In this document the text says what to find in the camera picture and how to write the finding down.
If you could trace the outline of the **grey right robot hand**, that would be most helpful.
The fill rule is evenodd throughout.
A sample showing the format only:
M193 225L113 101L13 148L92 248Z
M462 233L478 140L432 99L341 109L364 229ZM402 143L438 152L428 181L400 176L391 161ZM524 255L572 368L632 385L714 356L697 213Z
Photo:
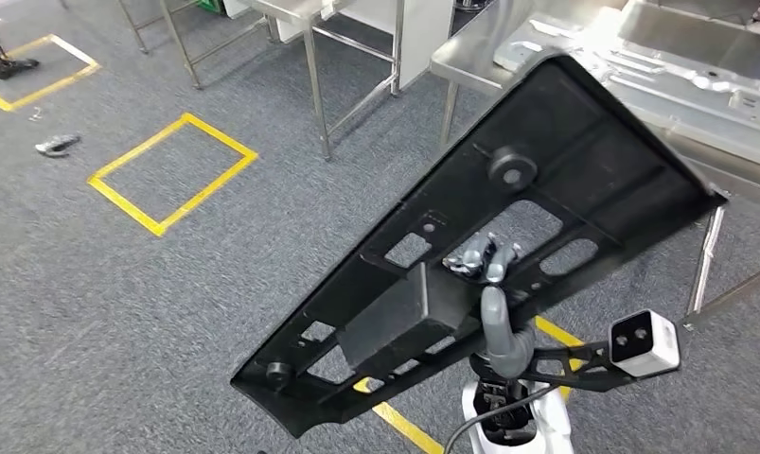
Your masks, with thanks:
M520 252L516 243L502 244L492 233L477 234L460 254L442 260L451 272L483 286L480 316L486 340L484 357L490 369L506 379L521 376L535 350L533 327L529 323L512 325L508 298L501 287Z

